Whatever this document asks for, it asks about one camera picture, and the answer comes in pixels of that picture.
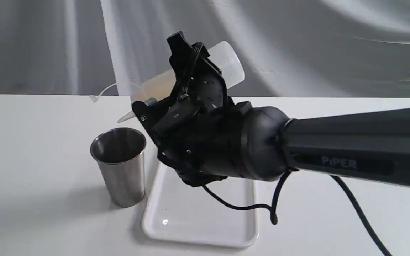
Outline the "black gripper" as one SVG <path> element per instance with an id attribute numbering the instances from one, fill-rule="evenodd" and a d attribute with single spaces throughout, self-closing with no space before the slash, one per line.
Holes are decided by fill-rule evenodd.
<path id="1" fill-rule="evenodd" d="M 176 82 L 161 101 L 135 101 L 132 111 L 158 148 L 158 159 L 181 180 L 199 187 L 228 177 L 252 179 L 242 153 L 249 103 L 235 103 L 227 93 L 223 72 L 211 63 L 201 42 L 190 45 L 182 31 L 167 38 L 169 63 Z M 198 90 L 220 86 L 221 107 L 207 106 Z"/>

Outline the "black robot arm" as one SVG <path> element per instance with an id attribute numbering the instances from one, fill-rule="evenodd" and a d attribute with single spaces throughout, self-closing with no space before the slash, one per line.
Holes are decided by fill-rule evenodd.
<path id="1" fill-rule="evenodd" d="M 173 69 L 165 96 L 143 96 L 132 111 L 181 180 L 200 187 L 228 177 L 275 181 L 313 170 L 410 187 L 410 108 L 311 119 L 276 107 L 235 103 L 227 86 L 244 77 L 226 54 L 167 38 Z"/>

